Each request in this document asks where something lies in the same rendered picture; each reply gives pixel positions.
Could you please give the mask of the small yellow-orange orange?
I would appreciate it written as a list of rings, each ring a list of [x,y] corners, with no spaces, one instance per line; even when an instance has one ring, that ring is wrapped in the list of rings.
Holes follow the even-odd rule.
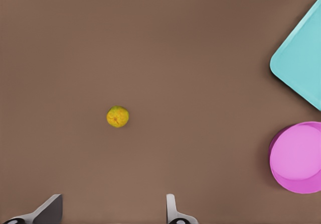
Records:
[[[108,110],[106,119],[111,126],[121,128],[129,120],[129,111],[120,105],[115,105]]]

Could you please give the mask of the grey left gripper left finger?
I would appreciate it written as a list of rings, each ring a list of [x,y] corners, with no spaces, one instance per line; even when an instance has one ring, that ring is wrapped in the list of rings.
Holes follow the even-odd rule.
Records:
[[[3,224],[60,224],[63,216],[63,195],[54,194],[35,211],[12,217]]]

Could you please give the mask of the teal rectangular tray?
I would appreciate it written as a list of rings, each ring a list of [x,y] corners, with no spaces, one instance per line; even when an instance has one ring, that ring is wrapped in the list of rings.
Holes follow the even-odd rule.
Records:
[[[321,111],[321,0],[272,55],[271,72]]]

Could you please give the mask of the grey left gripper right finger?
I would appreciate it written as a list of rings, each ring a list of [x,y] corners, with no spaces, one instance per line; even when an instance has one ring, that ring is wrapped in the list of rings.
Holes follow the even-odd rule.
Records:
[[[177,210],[176,199],[173,194],[166,195],[167,224],[198,224],[198,220]]]

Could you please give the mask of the pink round plate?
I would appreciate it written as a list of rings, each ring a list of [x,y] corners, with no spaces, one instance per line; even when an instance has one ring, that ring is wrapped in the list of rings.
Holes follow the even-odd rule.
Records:
[[[269,146],[269,165],[274,179],[288,191],[321,192],[321,122],[302,122],[279,131]]]

